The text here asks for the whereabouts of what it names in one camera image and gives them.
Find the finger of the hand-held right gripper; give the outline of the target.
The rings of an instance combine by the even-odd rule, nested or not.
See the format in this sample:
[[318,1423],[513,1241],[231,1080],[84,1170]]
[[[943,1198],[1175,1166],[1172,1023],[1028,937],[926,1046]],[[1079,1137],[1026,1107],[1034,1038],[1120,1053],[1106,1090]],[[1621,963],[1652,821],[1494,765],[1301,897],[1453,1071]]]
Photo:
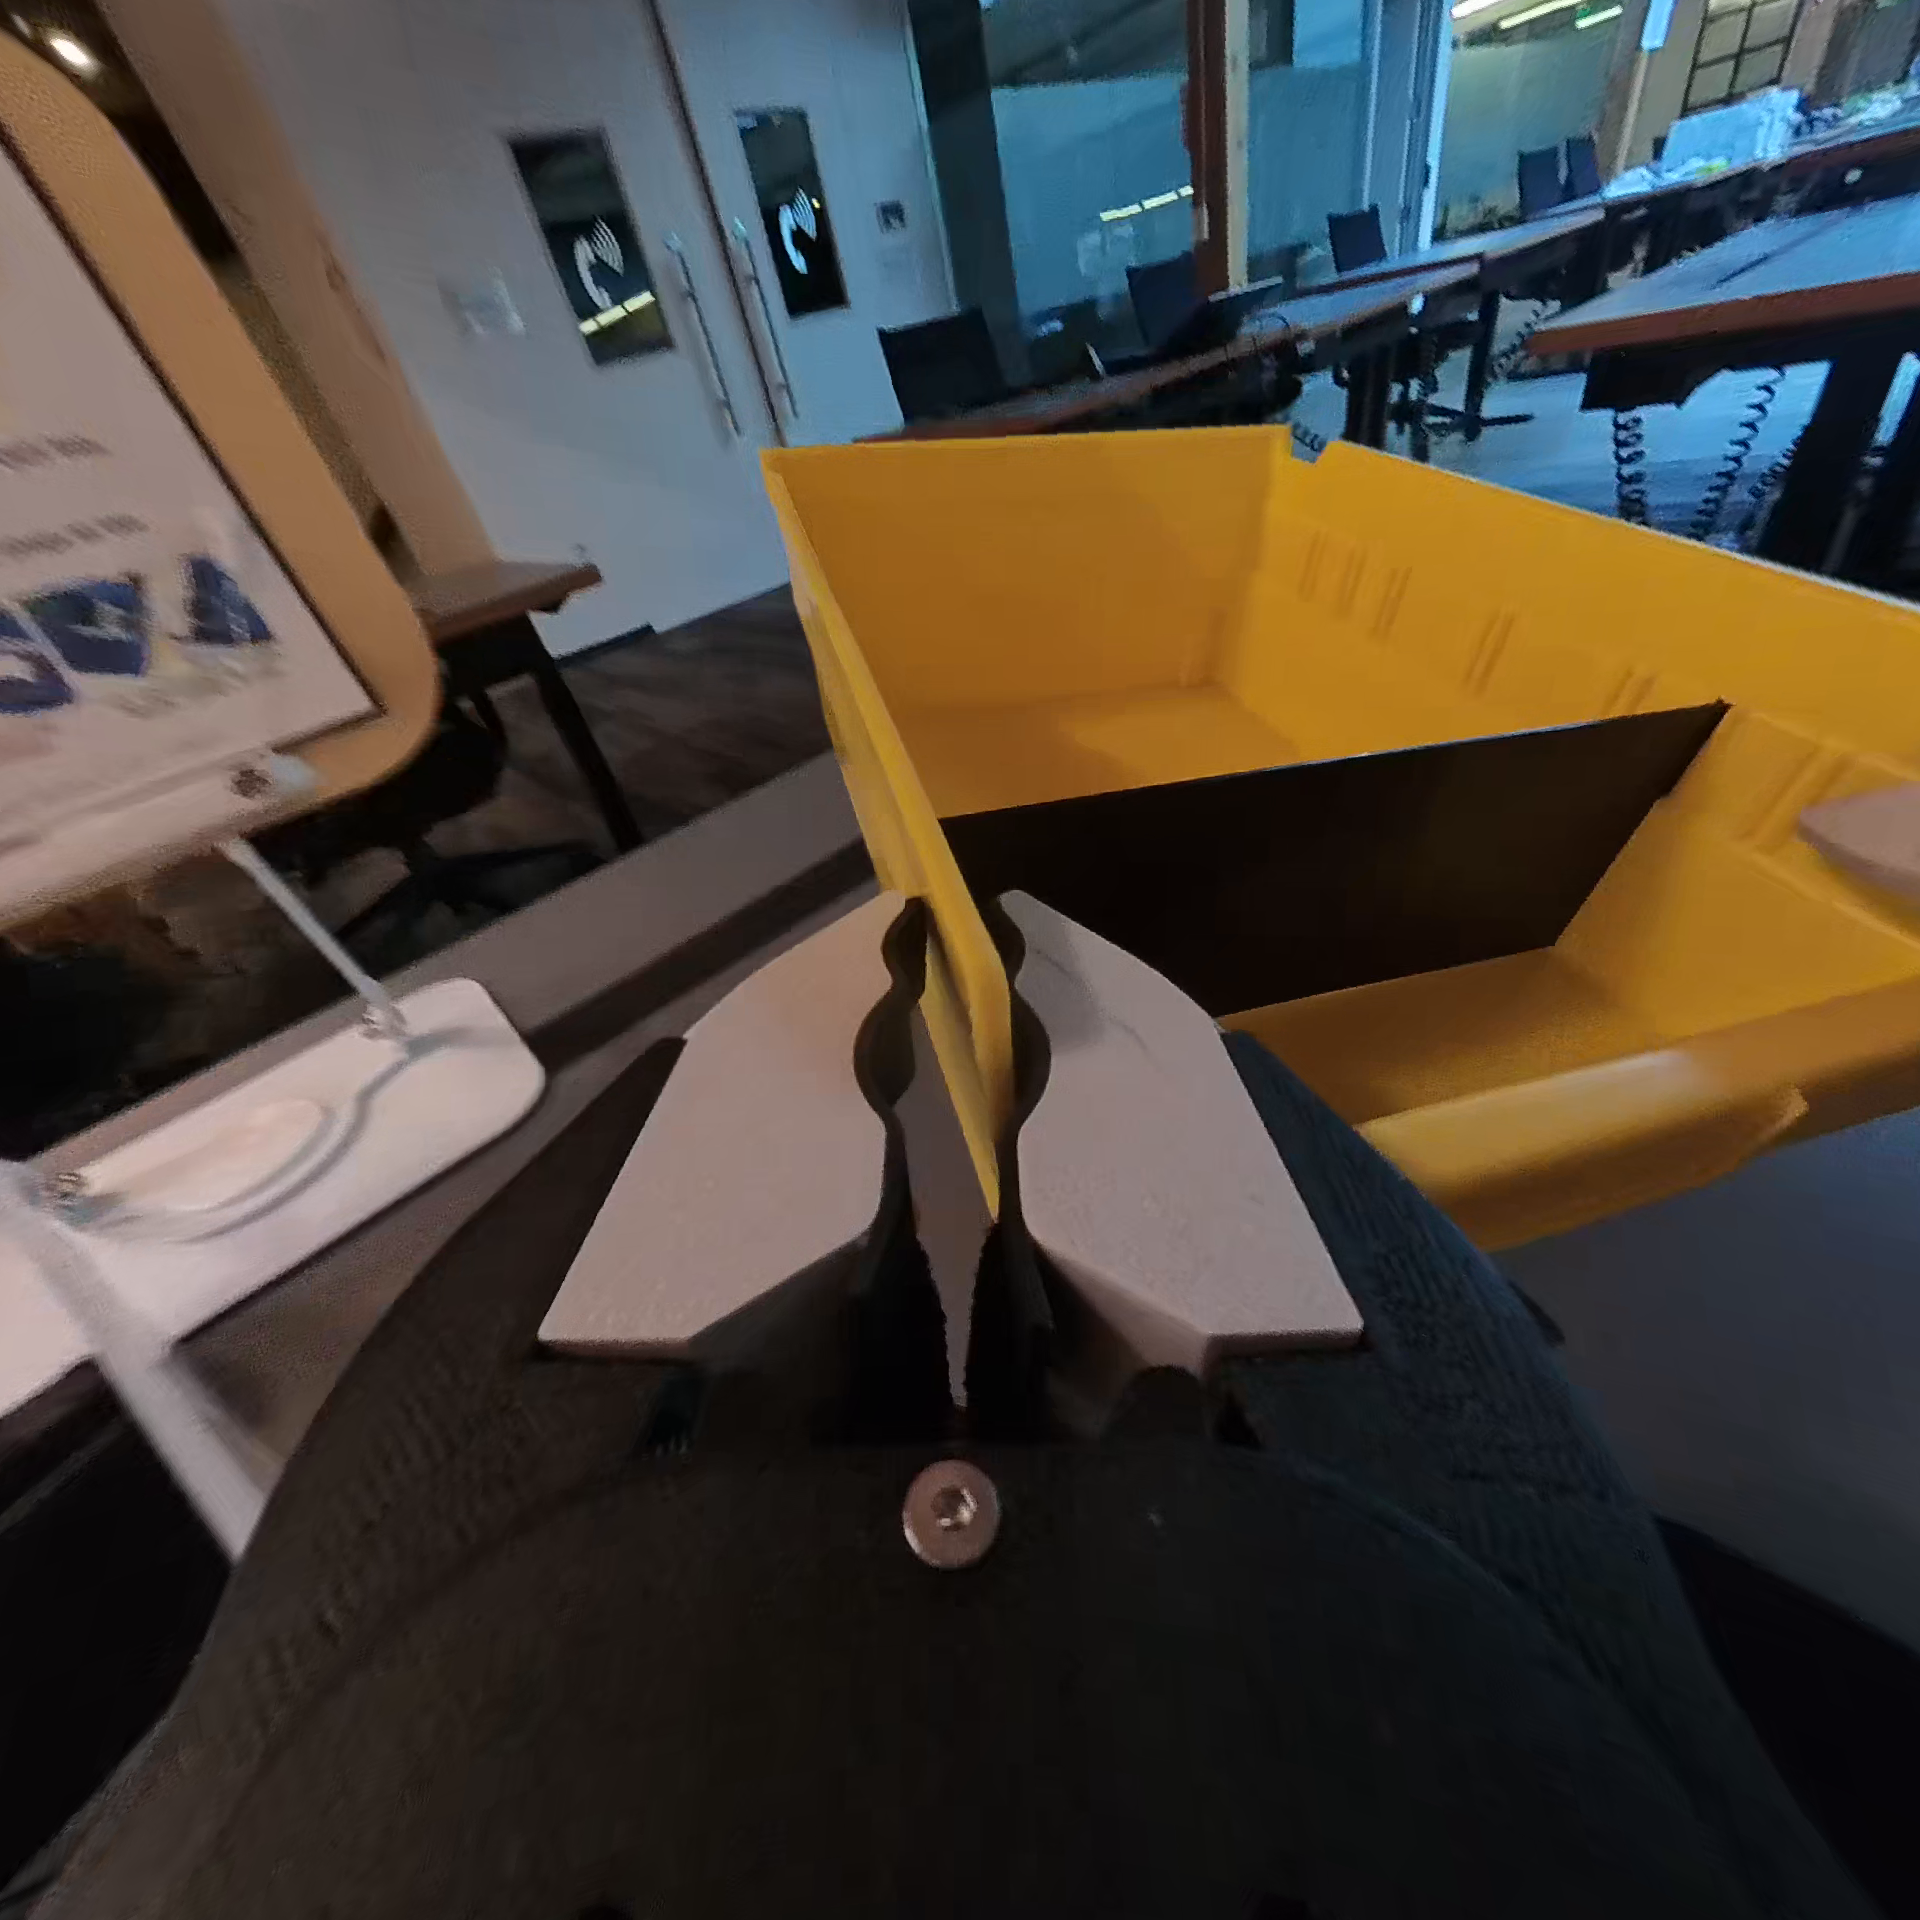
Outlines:
[[1809,806],[1796,835],[1839,874],[1877,890],[1917,890],[1917,785]]

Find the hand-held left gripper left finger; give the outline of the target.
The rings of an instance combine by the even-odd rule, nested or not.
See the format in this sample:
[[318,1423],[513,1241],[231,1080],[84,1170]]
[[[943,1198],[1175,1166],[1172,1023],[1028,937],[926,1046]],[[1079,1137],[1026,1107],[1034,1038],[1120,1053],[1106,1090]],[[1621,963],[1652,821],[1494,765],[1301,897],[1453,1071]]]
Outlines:
[[882,895],[688,1029],[543,1312],[545,1353],[764,1376],[849,1442],[949,1432],[900,1118],[926,960],[922,902]]

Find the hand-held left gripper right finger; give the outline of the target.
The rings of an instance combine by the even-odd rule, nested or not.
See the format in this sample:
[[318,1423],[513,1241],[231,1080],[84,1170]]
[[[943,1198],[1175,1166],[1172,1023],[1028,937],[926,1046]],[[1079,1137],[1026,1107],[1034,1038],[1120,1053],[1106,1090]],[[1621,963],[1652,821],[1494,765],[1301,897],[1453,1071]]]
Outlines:
[[998,897],[989,928],[1015,1090],[967,1337],[974,1430],[1086,1433],[1140,1376],[1352,1353],[1360,1305],[1218,1023],[1038,897]]

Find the yellow plastic bin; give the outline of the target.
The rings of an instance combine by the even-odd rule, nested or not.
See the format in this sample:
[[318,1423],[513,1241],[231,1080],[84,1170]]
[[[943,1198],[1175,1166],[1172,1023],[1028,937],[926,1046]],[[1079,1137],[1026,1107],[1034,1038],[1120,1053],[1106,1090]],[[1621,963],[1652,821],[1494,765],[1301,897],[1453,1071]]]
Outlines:
[[943,819],[1724,702],[1557,945],[1214,1015],[1480,1247],[1916,1110],[1916,890],[1817,802],[1916,785],[1916,608],[1281,427],[764,458],[831,749],[929,919],[997,1215],[1010,967]]

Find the black bin divider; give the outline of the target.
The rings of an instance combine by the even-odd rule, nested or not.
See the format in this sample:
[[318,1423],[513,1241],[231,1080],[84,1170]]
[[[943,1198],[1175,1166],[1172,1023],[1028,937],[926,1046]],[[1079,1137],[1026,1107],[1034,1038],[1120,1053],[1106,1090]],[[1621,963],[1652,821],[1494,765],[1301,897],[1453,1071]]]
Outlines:
[[1557,945],[1726,714],[988,808],[943,831],[974,902],[1032,897],[1230,1017]]

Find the white board stand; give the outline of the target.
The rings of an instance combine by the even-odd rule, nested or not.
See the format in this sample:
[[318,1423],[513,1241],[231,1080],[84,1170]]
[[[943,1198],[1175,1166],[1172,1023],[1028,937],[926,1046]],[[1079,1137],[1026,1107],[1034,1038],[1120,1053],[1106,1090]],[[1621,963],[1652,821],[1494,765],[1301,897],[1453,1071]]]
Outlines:
[[528,1121],[543,1069],[466,976],[392,995],[246,842],[225,859],[359,999],[321,1041],[66,1170],[5,1163],[5,1411],[86,1360],[228,1565],[270,1472],[182,1337]]

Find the wooden side desk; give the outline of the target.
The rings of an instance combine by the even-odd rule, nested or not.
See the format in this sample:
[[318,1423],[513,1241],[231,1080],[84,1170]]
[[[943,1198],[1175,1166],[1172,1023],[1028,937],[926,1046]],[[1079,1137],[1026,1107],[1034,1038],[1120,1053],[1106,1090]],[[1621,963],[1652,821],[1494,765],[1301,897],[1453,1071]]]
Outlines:
[[645,839],[633,806],[536,629],[536,617],[561,613],[569,599],[601,584],[598,567],[586,560],[490,560],[408,584],[406,595],[436,650],[447,698],[468,709],[501,751],[510,749],[510,736],[490,694],[513,682],[532,685],[613,849],[626,856]]

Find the wooden display board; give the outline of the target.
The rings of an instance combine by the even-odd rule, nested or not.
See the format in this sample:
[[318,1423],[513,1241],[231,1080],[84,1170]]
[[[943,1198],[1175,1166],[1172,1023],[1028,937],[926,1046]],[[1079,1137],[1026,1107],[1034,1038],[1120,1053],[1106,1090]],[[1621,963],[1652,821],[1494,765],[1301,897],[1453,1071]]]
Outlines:
[[246,842],[353,797],[402,769],[425,743],[441,672],[422,626],[357,525],[276,378],[205,273],[157,185],[112,122],[13,35],[5,35],[5,158],[52,203],[82,258],[239,488],[266,541],[311,597],[381,717],[308,741],[312,782],[246,821],[202,829],[103,877],[86,891],[5,913],[5,928],[133,885],[231,842]]

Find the printed instruction sheet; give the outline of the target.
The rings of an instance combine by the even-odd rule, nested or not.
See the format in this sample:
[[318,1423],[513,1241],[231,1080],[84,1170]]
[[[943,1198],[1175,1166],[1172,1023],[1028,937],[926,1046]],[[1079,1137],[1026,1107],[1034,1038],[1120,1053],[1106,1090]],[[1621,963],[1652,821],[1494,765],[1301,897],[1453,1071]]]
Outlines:
[[15,158],[2,243],[10,914],[303,793],[381,702]]

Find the dark wall sign white logo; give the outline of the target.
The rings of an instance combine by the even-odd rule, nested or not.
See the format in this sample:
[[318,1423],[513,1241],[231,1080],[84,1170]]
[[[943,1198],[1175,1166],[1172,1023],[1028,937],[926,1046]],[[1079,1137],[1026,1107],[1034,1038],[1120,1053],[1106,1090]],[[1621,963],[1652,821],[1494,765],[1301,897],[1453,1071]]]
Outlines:
[[784,314],[807,320],[848,309],[807,112],[752,109],[733,119]]
[[519,134],[506,152],[590,359],[605,368],[672,353],[605,134]]

